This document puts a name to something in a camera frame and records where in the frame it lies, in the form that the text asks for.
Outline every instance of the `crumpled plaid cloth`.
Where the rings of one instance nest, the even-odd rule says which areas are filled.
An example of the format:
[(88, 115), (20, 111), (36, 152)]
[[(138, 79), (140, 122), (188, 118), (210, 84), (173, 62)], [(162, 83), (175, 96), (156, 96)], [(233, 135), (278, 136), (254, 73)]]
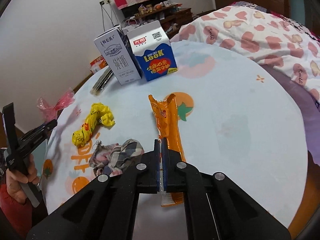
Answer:
[(89, 160), (95, 176), (122, 174), (130, 165), (138, 164), (144, 154), (141, 144), (134, 139), (125, 141), (123, 145), (115, 143), (103, 146), (101, 143), (97, 141), (97, 148)]

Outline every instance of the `pink plastic bag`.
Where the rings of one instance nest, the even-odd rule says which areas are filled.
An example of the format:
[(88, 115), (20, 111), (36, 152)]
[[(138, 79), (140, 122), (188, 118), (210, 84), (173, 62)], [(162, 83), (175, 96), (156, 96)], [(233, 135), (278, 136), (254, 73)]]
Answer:
[(74, 96), (75, 94), (70, 88), (66, 93), (64, 93), (55, 106), (50, 106), (42, 97), (38, 98), (37, 107), (43, 115), (44, 122), (48, 123), (53, 119), (57, 119), (58, 111), (70, 106), (75, 101)]

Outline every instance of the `milk carton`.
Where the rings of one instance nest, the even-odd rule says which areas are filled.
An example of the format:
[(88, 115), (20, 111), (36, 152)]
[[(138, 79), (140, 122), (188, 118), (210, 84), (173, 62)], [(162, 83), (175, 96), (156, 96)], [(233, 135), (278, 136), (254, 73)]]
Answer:
[(94, 43), (121, 85), (141, 78), (141, 69), (132, 53), (128, 37), (116, 26), (100, 36)]
[(129, 31), (127, 36), (147, 81), (178, 70), (169, 38), (159, 21)]

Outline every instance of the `yellow plastic bag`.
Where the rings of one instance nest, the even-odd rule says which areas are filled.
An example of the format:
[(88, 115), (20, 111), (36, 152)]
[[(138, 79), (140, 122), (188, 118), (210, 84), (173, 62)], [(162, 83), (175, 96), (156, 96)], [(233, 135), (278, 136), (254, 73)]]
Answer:
[(90, 140), (98, 122), (108, 127), (115, 124), (110, 108), (102, 103), (92, 104), (90, 114), (85, 119), (82, 128), (73, 133), (72, 143), (75, 146), (84, 146)]
[[(167, 138), (168, 149), (180, 152), (181, 160), (186, 161), (181, 144), (178, 128), (178, 108), (175, 94), (170, 94), (165, 101), (156, 101), (152, 95), (149, 100), (153, 113), (156, 118), (156, 124), (159, 130), (159, 138)], [(183, 203), (182, 193), (161, 192), (161, 206), (172, 206)]]

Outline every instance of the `orange snack wrapper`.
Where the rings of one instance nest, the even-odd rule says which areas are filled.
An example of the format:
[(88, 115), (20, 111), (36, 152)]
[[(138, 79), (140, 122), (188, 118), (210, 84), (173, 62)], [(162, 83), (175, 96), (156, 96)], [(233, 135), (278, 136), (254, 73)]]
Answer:
[[(175, 94), (170, 94), (165, 101), (156, 101), (152, 95), (149, 95), (149, 101), (156, 118), (159, 138), (162, 139), (166, 137), (168, 149), (180, 152), (181, 160), (185, 162), (186, 158), (184, 156), (178, 128), (178, 108)], [(169, 194), (162, 192), (161, 206), (172, 206), (181, 203), (183, 203), (182, 193)]]

